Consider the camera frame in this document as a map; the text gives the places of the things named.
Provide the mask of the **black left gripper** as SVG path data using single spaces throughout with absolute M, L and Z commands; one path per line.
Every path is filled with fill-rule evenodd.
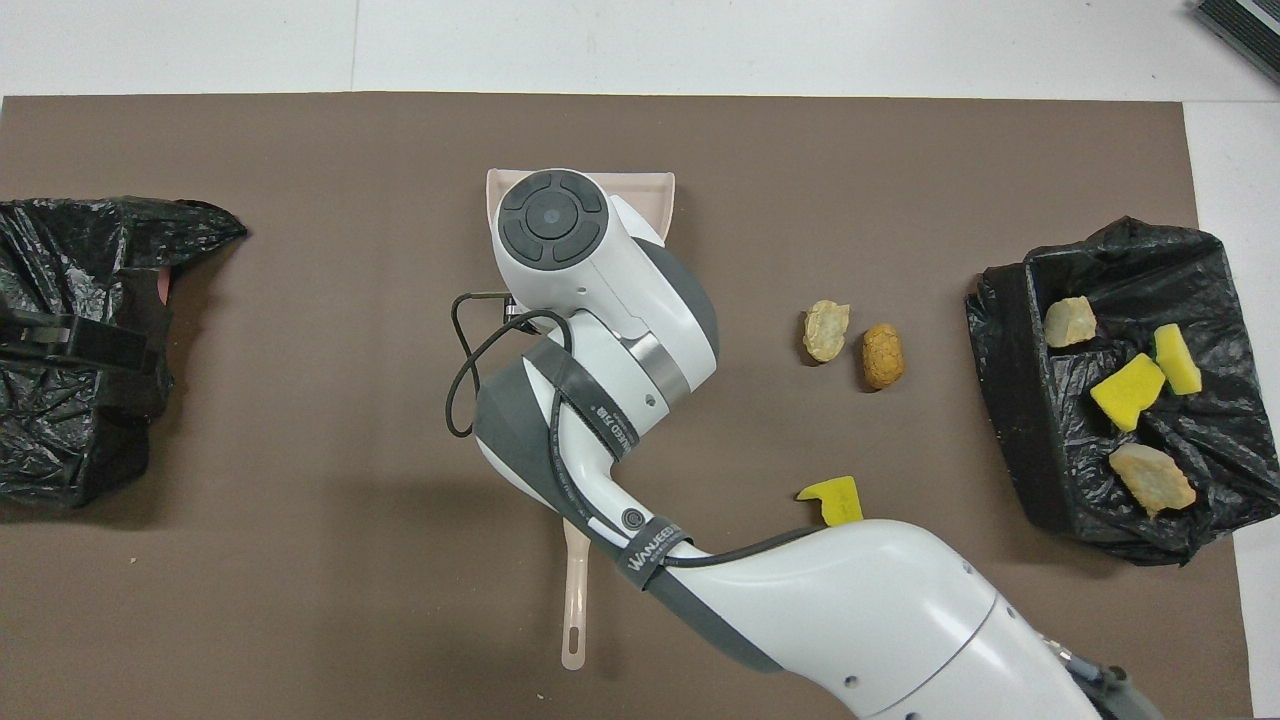
M 1 346 L 12 351 L 63 351 L 67 365 L 151 374 L 164 364 L 154 324 L 138 318 L 109 324 L 65 314 L 1 309 Z

